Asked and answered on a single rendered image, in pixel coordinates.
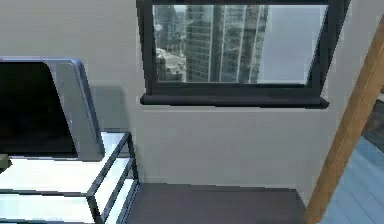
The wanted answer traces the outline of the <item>brown wooden door frame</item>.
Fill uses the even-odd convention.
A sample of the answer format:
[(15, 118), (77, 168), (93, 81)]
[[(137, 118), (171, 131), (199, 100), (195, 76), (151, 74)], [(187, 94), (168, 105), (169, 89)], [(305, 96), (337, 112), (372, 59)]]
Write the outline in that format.
[(371, 41), (335, 137), (304, 213), (305, 224), (323, 218), (369, 114), (384, 86), (384, 13)]

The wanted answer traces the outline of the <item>glass stand with black frame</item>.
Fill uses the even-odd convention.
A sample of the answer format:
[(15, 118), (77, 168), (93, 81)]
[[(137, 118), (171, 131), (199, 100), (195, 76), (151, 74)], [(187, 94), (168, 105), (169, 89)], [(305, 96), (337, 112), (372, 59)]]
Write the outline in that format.
[(132, 135), (102, 139), (99, 162), (13, 158), (0, 173), (0, 224), (125, 224), (140, 184)]

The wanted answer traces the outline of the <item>black framed window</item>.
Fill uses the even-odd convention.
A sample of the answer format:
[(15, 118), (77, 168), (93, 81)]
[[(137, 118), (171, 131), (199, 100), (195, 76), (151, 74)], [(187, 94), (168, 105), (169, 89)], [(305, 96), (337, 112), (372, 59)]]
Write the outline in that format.
[(351, 0), (136, 0), (143, 105), (325, 109)]

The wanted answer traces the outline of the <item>small olive green object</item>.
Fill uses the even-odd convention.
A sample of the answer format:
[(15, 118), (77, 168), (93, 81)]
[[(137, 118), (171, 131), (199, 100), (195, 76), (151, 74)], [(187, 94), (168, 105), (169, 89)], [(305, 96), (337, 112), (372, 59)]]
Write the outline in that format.
[(0, 154), (0, 174), (12, 166), (12, 161), (7, 154)]

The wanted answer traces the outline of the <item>grey television set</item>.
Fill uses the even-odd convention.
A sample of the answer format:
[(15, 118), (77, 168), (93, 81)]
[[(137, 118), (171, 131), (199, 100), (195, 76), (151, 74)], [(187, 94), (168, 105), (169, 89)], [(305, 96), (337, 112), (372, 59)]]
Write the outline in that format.
[(101, 130), (81, 60), (0, 56), (0, 154), (103, 159)]

